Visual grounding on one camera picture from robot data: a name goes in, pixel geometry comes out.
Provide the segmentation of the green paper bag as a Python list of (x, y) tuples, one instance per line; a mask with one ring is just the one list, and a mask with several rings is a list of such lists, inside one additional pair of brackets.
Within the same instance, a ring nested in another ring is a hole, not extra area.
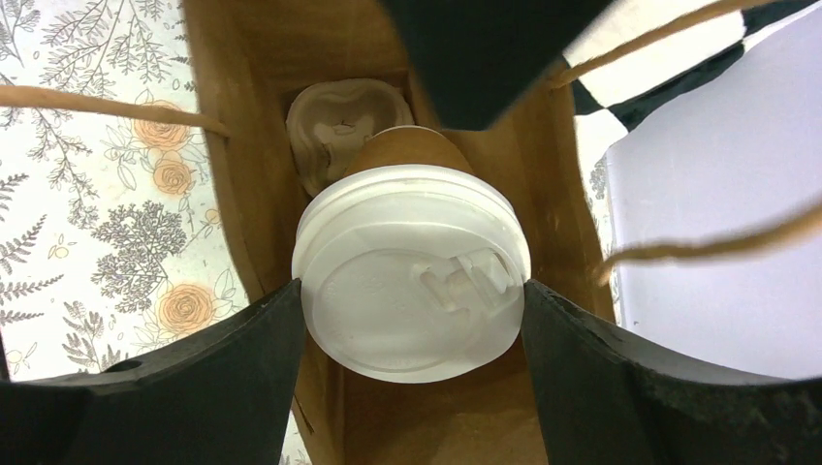
[(581, 174), (816, 10), (3, 2), (2, 462), (819, 463), (819, 379), (621, 326)]

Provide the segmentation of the brown paper coffee cup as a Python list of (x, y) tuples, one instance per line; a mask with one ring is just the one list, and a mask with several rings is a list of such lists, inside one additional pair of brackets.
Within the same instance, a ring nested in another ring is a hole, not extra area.
[(424, 384), (512, 347), (531, 257), (509, 201), (444, 135), (406, 125), (369, 139), (308, 205), (292, 274), (329, 358), (375, 380)]

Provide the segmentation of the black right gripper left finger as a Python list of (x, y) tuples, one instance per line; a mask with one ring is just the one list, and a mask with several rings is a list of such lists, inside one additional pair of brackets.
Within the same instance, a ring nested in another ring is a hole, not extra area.
[(5, 464), (275, 464), (305, 341), (300, 282), (99, 374), (1, 385)]

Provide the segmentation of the brown pulp cup carrier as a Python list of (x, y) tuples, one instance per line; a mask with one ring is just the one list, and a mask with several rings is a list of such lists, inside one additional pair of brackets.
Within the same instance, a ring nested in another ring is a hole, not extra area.
[(295, 98), (285, 121), (301, 184), (311, 197), (341, 179), (367, 140), (414, 123), (400, 90), (373, 78), (311, 85)]

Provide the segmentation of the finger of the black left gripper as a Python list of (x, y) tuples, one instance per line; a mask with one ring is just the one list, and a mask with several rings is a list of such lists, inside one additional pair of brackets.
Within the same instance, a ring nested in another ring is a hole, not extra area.
[(609, 7), (602, 0), (383, 0), (442, 127), (484, 131)]

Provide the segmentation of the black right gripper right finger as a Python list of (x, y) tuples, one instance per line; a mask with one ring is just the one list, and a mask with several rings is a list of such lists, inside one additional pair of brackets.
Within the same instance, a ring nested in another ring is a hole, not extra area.
[(821, 382), (702, 361), (524, 288), (522, 343), (552, 464), (817, 464)]

